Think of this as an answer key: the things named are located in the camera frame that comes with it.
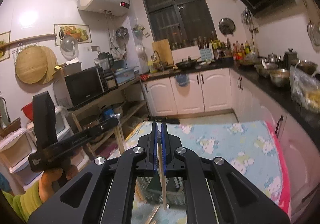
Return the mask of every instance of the wooden cutting board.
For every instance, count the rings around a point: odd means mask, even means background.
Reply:
[[[40,84],[45,84],[50,82],[53,79],[53,74],[55,73],[54,67],[58,65],[57,57],[54,54],[54,52],[46,46],[39,46],[42,51],[45,52],[45,55],[47,57],[47,62],[48,62],[48,69],[47,72],[45,73],[44,77],[39,81]]]
[[[39,82],[48,69],[47,56],[41,47],[27,47],[18,54],[15,68],[16,75],[22,82]]]
[[[173,58],[168,39],[153,42],[152,48],[153,51],[157,51],[159,53],[160,60],[162,62],[168,62],[168,64],[173,64]]]

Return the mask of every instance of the kitchen cabinet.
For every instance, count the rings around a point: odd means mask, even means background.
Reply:
[[[239,87],[240,75],[235,71],[230,70],[230,85],[231,85],[231,97],[232,97],[232,108],[239,120],[240,115],[240,87]]]
[[[230,70],[232,107],[239,122],[257,120],[252,115],[253,94],[247,87],[248,80]]]
[[[239,122],[264,120],[281,138],[286,111],[245,77],[230,70],[232,105]]]
[[[320,183],[320,153],[308,134],[289,114],[280,145],[289,171],[294,222],[310,203]]]
[[[151,116],[178,114],[170,78],[145,82],[143,87]]]
[[[280,139],[287,112],[253,83],[246,80],[246,84],[253,95],[252,117],[255,120],[264,120],[270,123]]]
[[[232,108],[229,69],[200,72],[204,99],[204,111]]]
[[[199,73],[190,73],[189,84],[179,86],[174,77],[170,77],[178,114],[204,112],[204,103]]]

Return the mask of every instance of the hand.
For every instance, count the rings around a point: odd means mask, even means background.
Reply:
[[[71,180],[78,174],[78,168],[74,165],[68,169],[66,173],[67,180]],[[47,201],[53,194],[52,183],[57,181],[62,176],[61,168],[54,168],[44,171],[39,181],[39,196],[42,203]]]

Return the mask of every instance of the plastic bag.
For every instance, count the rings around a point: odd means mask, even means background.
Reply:
[[[302,70],[290,68],[291,97],[307,110],[320,113],[320,81]]]
[[[178,74],[174,78],[180,87],[186,87],[189,84],[189,76],[187,74]]]

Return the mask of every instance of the framed picture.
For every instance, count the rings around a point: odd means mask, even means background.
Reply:
[[[64,35],[73,36],[79,44],[92,43],[89,25],[54,24],[54,32],[57,34],[56,47]]]
[[[0,34],[0,46],[10,42],[10,31]],[[10,58],[10,47],[4,47],[0,50],[0,62]]]

